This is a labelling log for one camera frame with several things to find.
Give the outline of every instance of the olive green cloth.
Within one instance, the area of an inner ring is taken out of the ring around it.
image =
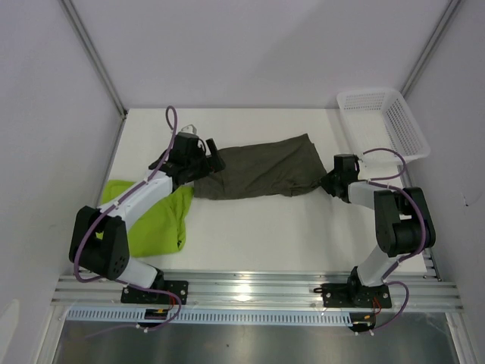
[[[276,143],[225,148],[219,153],[226,168],[196,180],[194,197],[298,196],[319,187],[327,174],[308,134]]]
[[[125,180],[109,180],[103,191],[102,203],[121,195],[133,184]],[[192,187],[179,187],[139,218],[128,231],[130,255],[158,256],[180,251],[185,244],[185,217],[193,194]]]

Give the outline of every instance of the white enclosure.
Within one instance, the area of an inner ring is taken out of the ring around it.
[[[467,0],[450,27],[459,0],[72,1],[82,22],[65,11],[71,0],[0,2],[0,314],[14,307],[2,322],[18,321],[6,353],[0,345],[0,362],[36,362],[58,277],[71,272],[76,213],[97,203],[108,177],[137,179],[159,156],[168,135],[159,108],[182,108],[180,123],[194,123],[219,148],[309,133],[329,171],[333,154],[348,151],[338,111],[330,110],[336,95],[370,86],[415,87],[407,100],[432,153],[411,164],[411,176],[427,196],[443,278],[458,283],[471,333],[484,340],[480,0]],[[114,155],[120,114],[131,108]],[[150,128],[134,124],[143,122]],[[127,152],[130,145],[137,154]],[[254,201],[216,207],[194,200],[184,250],[147,261],[185,270],[347,273],[375,245],[372,212],[322,191],[300,197],[263,197],[253,215]],[[249,234],[243,218],[255,227]],[[205,226],[223,219],[221,235],[211,236]],[[397,274],[413,279],[430,268],[420,256],[406,263]]]
[[[335,108],[401,89],[446,0],[81,0],[126,108]]]

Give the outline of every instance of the plastic basket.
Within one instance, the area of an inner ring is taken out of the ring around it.
[[[350,148],[365,164],[402,164],[389,152],[363,155],[373,148],[395,150],[406,162],[430,154],[430,146],[400,92],[390,88],[361,89],[340,93],[336,99]]]

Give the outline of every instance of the white wall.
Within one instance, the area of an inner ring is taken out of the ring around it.
[[[129,108],[299,108],[400,89],[447,0],[74,2]]]
[[[24,364],[119,125],[56,0],[0,2],[0,112],[0,312],[20,300],[5,362]]]
[[[431,146],[411,173],[436,225],[438,268],[457,283],[478,343],[485,343],[484,100],[485,2],[467,0],[408,102]]]

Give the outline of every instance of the purple cable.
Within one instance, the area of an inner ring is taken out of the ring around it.
[[[406,169],[407,169],[407,167],[406,167],[406,161],[404,160],[404,157],[402,155],[400,155],[398,152],[396,152],[395,150],[392,150],[392,149],[389,149],[389,148],[373,148],[373,149],[366,150],[362,154],[363,155],[366,155],[368,153],[378,152],[380,150],[382,150],[384,152],[392,153],[397,158],[401,159],[402,170],[398,174],[394,174],[393,176],[390,176],[390,177],[376,177],[376,178],[371,178],[371,180],[392,180],[394,178],[401,177],[404,174],[404,172],[406,172]]]
[[[137,286],[135,284],[130,284],[130,287],[135,288],[137,290],[144,290],[145,292],[149,292],[149,293],[166,294],[170,297],[173,297],[177,301],[178,307],[177,307],[177,311],[175,312],[175,314],[172,315],[172,317],[170,317],[168,320],[165,320],[162,323],[160,323],[160,324],[158,324],[158,325],[156,325],[152,328],[146,328],[147,331],[155,331],[155,330],[158,330],[160,328],[163,328],[165,325],[168,325],[170,322],[172,322],[174,319],[177,318],[177,316],[180,313],[180,310],[182,309],[182,301],[180,300],[180,298],[176,294],[168,292],[167,290],[153,290],[152,288],[143,288],[143,287]],[[86,335],[83,339],[84,340],[90,339],[91,337],[95,337],[95,336],[98,336],[98,335],[101,335],[101,334],[105,334],[106,332],[117,330],[118,328],[133,328],[133,327],[136,328],[136,326],[129,325],[129,324],[117,325],[117,326],[113,326],[111,328],[105,328],[104,330],[97,331],[93,334]]]
[[[408,301],[409,301],[409,288],[408,288],[408,286],[406,286],[404,283],[402,283],[400,281],[392,281],[392,282],[386,283],[387,286],[391,286],[391,285],[394,285],[394,284],[398,284],[400,286],[403,286],[404,289],[406,290],[406,297],[404,299],[404,302],[402,303],[399,311],[388,322],[384,322],[381,326],[377,326],[376,328],[373,328],[372,331],[377,331],[377,330],[380,330],[381,328],[385,328],[386,326],[390,325],[391,322],[393,322],[398,317],[400,317],[400,315],[402,314],[402,312],[404,311],[404,309],[408,305]]]
[[[371,178],[371,180],[368,183],[371,184],[371,185],[373,185],[373,186],[376,186],[376,187],[389,188],[390,190],[395,190],[395,191],[398,191],[399,193],[401,193],[408,200],[408,202],[411,204],[411,207],[414,209],[414,211],[416,213],[416,216],[418,217],[418,220],[419,220],[419,225],[421,227],[421,241],[420,241],[419,247],[413,253],[410,253],[407,256],[403,256],[402,258],[397,259],[394,262],[394,264],[391,265],[389,267],[389,269],[387,269],[387,271],[383,274],[382,279],[384,281],[399,266],[399,263],[404,262],[405,260],[410,259],[413,256],[416,256],[417,254],[420,254],[423,251],[424,245],[426,244],[426,226],[424,225],[423,214],[421,213],[418,205],[416,205],[416,202],[402,188],[399,188],[399,187],[396,187],[396,186],[388,186],[386,184],[379,184],[377,182],[374,182],[375,180],[390,180],[390,179],[393,179],[393,178],[401,177],[404,174],[404,172],[407,170],[406,162],[405,162],[404,158],[402,157],[402,155],[400,155],[398,152],[396,152],[396,151],[394,151],[392,149],[388,149],[388,148],[374,148],[374,149],[369,149],[369,150],[365,151],[363,154],[367,154],[367,153],[370,153],[370,152],[376,152],[378,150],[383,150],[383,151],[386,151],[386,152],[391,152],[392,154],[396,155],[399,159],[401,159],[401,162],[402,162],[402,170],[398,174],[396,174],[394,176]],[[402,303],[401,308],[399,309],[399,311],[388,322],[382,324],[381,326],[378,326],[378,327],[374,328],[374,331],[380,330],[381,328],[385,328],[391,322],[393,322],[398,317],[400,317],[400,315],[403,313],[403,311],[405,310],[406,306],[408,305],[408,301],[409,301],[409,288],[408,288],[408,286],[406,286],[401,281],[391,281],[391,282],[386,282],[385,283],[385,285],[387,285],[387,286],[394,285],[394,284],[398,284],[398,285],[404,287],[404,289],[406,291],[406,296],[405,296],[404,302]]]
[[[170,142],[168,143],[167,150],[165,150],[165,153],[161,157],[160,162],[158,163],[157,167],[149,175],[148,180],[151,180],[157,174],[157,172],[160,170],[161,166],[164,164],[165,160],[167,159],[168,154],[170,153],[170,150],[174,146],[175,136],[177,135],[178,117],[177,117],[177,111],[175,110],[175,107],[168,106],[167,109],[165,110],[165,119],[167,120],[167,123],[168,123],[169,126],[171,126],[170,118],[168,117],[168,111],[169,110],[171,110],[174,113],[174,127],[172,128],[172,137],[170,139]],[[138,184],[136,184],[134,187],[132,187],[130,190],[128,190],[128,192],[126,192],[118,200],[118,203],[121,204],[124,201],[126,201],[126,199],[128,197],[130,197],[131,195],[133,195],[141,186],[144,186],[144,185],[145,185],[145,181],[142,180],[141,182],[139,182]],[[86,245],[89,237],[92,235],[92,233],[94,233],[96,227],[99,225],[99,223],[101,222],[101,220],[104,217],[106,217],[106,215],[109,214],[111,211],[113,211],[115,208],[116,208],[115,205],[112,205],[112,206],[108,207],[106,210],[103,211],[102,214],[100,214],[100,216],[98,216],[98,218],[96,220],[94,220],[94,222],[89,227],[88,231],[84,234],[84,237],[81,240],[81,244],[79,244],[79,246],[77,248],[76,255],[74,256],[74,276],[76,277],[76,279],[79,282],[89,283],[89,282],[97,281],[99,278],[102,278],[99,275],[98,276],[95,276],[95,277],[92,277],[92,278],[82,278],[80,276],[80,273],[79,273],[79,260],[80,260],[80,257],[81,257],[81,252],[83,251],[84,246]]]

